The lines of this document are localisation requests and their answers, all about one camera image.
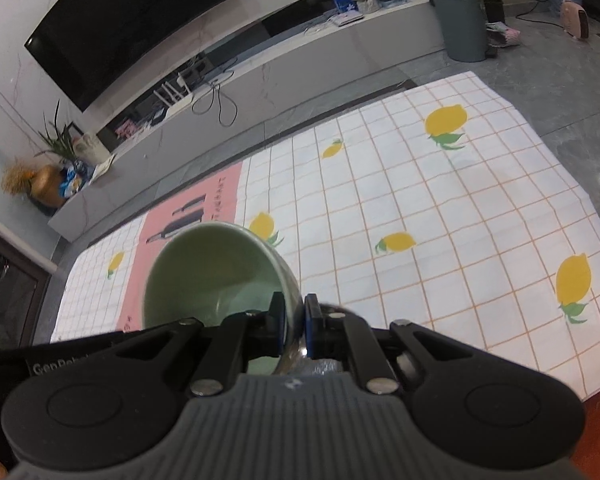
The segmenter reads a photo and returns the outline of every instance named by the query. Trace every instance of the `trash can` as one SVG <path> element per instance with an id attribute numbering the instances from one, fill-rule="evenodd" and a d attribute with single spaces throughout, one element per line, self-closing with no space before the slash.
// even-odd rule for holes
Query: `trash can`
<path id="1" fill-rule="evenodd" d="M 451 59 L 482 61 L 487 51 L 486 19 L 480 0 L 433 0 Z"/>

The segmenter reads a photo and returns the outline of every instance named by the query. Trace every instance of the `green bowl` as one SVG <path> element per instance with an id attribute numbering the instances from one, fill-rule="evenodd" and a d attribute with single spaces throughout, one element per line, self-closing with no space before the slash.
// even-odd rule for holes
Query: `green bowl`
<path id="1" fill-rule="evenodd" d="M 282 257 L 243 227 L 198 224 L 173 238 L 156 258 L 144 291 L 142 326 L 186 317 L 217 326 L 229 314 L 268 310 L 274 292 L 284 294 L 289 333 L 302 296 Z"/>

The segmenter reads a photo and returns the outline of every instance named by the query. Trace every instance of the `black tv screen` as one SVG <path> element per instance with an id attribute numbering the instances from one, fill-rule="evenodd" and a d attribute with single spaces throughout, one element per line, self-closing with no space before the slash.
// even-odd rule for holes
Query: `black tv screen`
<path id="1" fill-rule="evenodd" d="M 58 0 L 25 47 L 84 111 L 143 54 L 223 1 Z"/>

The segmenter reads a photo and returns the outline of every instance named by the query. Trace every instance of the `metal screw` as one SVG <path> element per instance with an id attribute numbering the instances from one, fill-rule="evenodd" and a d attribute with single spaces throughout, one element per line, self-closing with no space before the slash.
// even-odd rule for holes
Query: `metal screw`
<path id="1" fill-rule="evenodd" d="M 191 393 L 199 397 L 211 397 L 219 394 L 224 386 L 215 379 L 198 379 L 191 383 Z"/>
<path id="2" fill-rule="evenodd" d="M 393 379 L 387 379 L 386 377 L 376 377 L 366 384 L 366 389 L 372 394 L 387 395 L 392 394 L 398 389 L 398 383 Z"/>

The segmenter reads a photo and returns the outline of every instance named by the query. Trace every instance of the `brown vase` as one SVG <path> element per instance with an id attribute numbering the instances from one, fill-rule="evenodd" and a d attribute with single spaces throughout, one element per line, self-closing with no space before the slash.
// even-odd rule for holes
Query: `brown vase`
<path id="1" fill-rule="evenodd" d="M 38 170 L 31 179 L 31 195 L 41 204 L 59 208 L 66 201 L 60 196 L 60 184 L 62 184 L 60 170 L 49 164 Z"/>

